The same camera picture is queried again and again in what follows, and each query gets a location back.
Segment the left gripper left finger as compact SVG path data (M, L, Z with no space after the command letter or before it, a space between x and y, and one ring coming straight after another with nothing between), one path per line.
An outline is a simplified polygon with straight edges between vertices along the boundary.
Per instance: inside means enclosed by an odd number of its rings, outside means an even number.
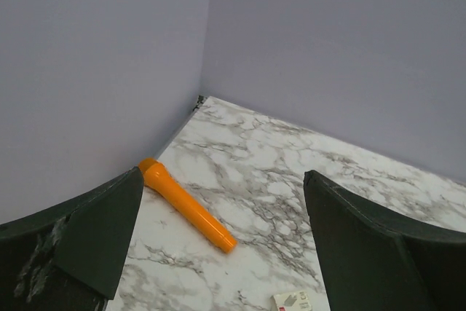
M115 297L143 194L134 167L1 225L2 310L104 310Z

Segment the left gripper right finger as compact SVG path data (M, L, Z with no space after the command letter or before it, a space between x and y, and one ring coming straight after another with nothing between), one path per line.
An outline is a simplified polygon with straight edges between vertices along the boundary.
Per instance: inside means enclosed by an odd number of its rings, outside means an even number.
M465 233L401 215L315 170L304 196L332 310L465 309Z

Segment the white staple box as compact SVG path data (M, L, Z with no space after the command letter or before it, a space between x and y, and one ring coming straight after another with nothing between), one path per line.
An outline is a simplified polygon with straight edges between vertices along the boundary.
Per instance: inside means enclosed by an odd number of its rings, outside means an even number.
M312 305L305 290L275 294L271 300L271 311L312 311Z

